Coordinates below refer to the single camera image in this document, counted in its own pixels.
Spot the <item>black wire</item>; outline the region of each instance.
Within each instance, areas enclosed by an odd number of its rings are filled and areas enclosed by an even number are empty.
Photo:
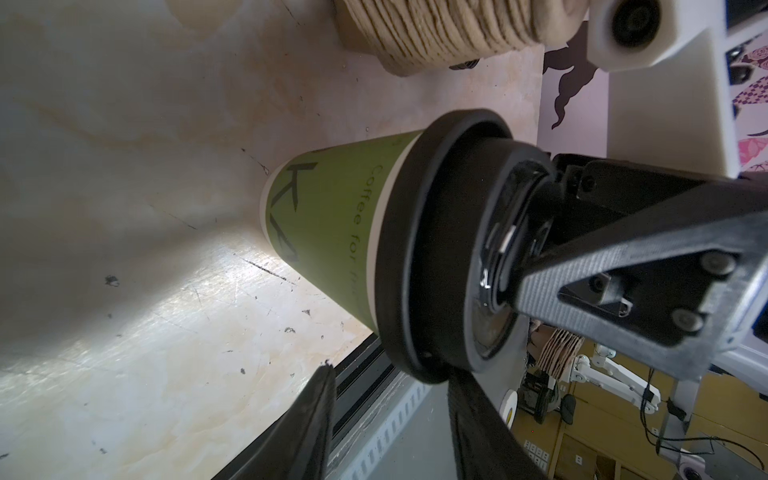
[[[647,395],[650,392],[650,381],[653,379],[655,372],[656,372],[656,369],[649,369],[648,370],[648,382],[647,382],[647,385],[645,386],[645,390],[643,391],[643,399],[640,402],[640,423],[643,424],[643,428],[645,429],[645,439],[648,441],[648,443],[650,443],[651,445],[653,445],[655,447],[658,447],[660,449],[671,450],[673,452],[681,453],[681,454],[684,454],[684,455],[712,455],[714,453],[714,449],[711,452],[684,452],[684,451],[679,450],[679,449],[674,449],[674,448],[671,448],[671,447],[667,447],[665,445],[661,445],[661,441],[664,440],[665,442],[686,442],[688,440],[709,440],[711,448],[712,448],[712,441],[713,440],[716,441],[716,442],[730,443],[731,445],[735,445],[735,446],[740,447],[740,448],[742,448],[744,450],[747,450],[749,453],[751,453],[752,456],[757,458],[757,461],[760,463],[760,469],[765,472],[766,466],[763,463],[763,460],[755,452],[753,452],[749,448],[745,447],[744,445],[741,445],[739,442],[735,442],[735,441],[729,440],[729,439],[723,439],[721,437],[689,437],[689,438],[685,438],[685,439],[670,439],[668,437],[662,437],[660,435],[656,435],[651,430],[649,430],[648,429],[648,421],[647,421],[646,416],[645,416],[645,403],[646,403]],[[648,437],[649,433],[651,435],[653,435],[654,437],[656,437],[657,441],[655,443],[652,442],[650,440],[650,438]]]

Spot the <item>green paper cup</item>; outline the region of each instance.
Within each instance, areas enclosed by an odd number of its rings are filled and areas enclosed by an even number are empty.
[[[376,333],[379,232],[420,133],[302,154],[272,173],[262,193],[261,227],[277,254]]]
[[[497,114],[455,111],[292,159],[264,187],[261,227],[395,365],[441,382],[449,365],[480,371],[504,345],[510,266],[546,230],[525,205],[553,179],[548,155],[512,140]]]

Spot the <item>white robotic arm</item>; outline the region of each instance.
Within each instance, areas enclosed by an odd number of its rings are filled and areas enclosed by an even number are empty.
[[[589,382],[640,408],[647,382],[629,369],[611,360],[615,356],[615,350],[596,345],[591,362],[586,355],[576,357],[568,380],[580,383]],[[596,367],[605,369],[608,375],[591,368],[591,363]],[[648,390],[650,398],[645,402],[645,412],[646,414],[653,414],[659,409],[661,394],[659,389],[652,385]]]

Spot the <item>gray surface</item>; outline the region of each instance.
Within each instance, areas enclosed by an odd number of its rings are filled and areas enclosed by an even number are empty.
[[[497,408],[509,389],[517,389],[525,374],[528,319],[515,325],[504,350],[488,371],[476,376]],[[448,416],[448,383],[432,387],[406,429],[371,473],[373,480],[456,478]]]

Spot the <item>table surface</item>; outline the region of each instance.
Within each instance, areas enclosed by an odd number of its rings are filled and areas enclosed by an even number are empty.
[[[369,331],[270,254],[267,171],[499,112],[542,49],[386,74],[332,2],[0,6],[0,478],[210,478]]]

